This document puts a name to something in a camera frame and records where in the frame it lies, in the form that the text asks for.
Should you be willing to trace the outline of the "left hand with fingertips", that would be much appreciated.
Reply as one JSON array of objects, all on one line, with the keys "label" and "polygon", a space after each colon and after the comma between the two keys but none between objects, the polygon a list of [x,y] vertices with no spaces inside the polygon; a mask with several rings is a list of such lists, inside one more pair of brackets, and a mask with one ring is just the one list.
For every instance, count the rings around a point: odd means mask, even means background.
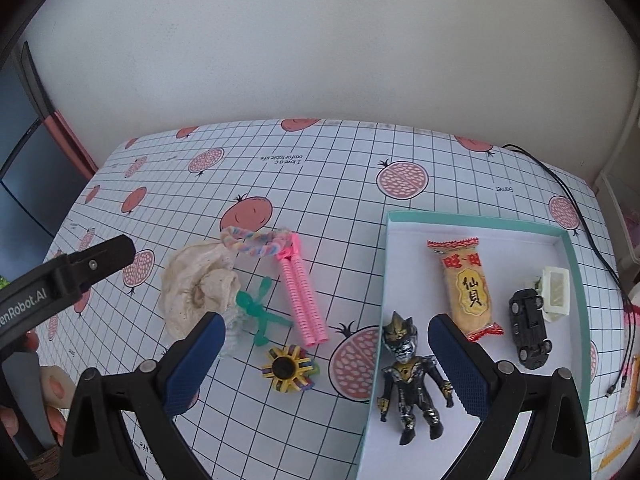
[{"label": "left hand with fingertips", "polygon": [[[60,412],[60,408],[64,408],[65,402],[70,400],[70,397],[67,395],[70,378],[66,377],[64,380],[61,380],[62,375],[57,372],[54,367],[51,367],[50,370],[45,370],[43,372],[43,378],[42,393],[47,419],[55,439],[59,445],[62,445],[66,429],[66,419]],[[12,408],[2,405],[1,421],[8,435],[14,437],[17,434],[20,422]]]}]

